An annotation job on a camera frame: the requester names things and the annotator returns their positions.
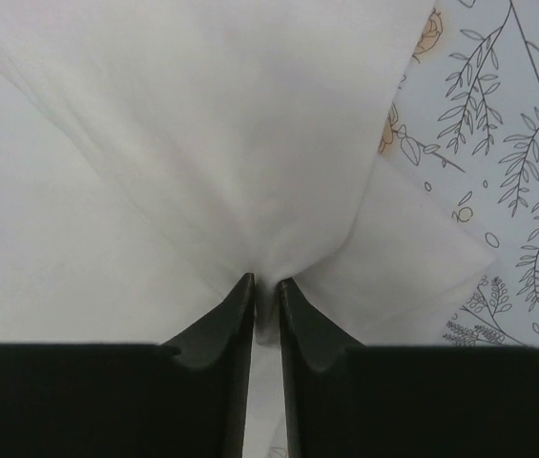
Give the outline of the white t shirt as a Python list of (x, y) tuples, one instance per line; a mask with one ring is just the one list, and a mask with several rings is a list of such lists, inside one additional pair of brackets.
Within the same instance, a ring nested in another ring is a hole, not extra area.
[(379, 154), (429, 1), (0, 1), (0, 341), (157, 342), (259, 279), (243, 453), (284, 421), (273, 291), (433, 342), (488, 250)]

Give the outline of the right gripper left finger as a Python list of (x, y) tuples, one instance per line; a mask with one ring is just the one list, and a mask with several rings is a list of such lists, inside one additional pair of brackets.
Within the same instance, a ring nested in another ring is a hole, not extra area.
[(162, 344), (0, 343), (0, 457), (239, 457), (255, 280)]

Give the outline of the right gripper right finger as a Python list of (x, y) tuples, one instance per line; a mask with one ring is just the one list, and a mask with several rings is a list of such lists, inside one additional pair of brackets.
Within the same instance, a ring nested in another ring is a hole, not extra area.
[(293, 457), (539, 457), (539, 349), (367, 346), (279, 284)]

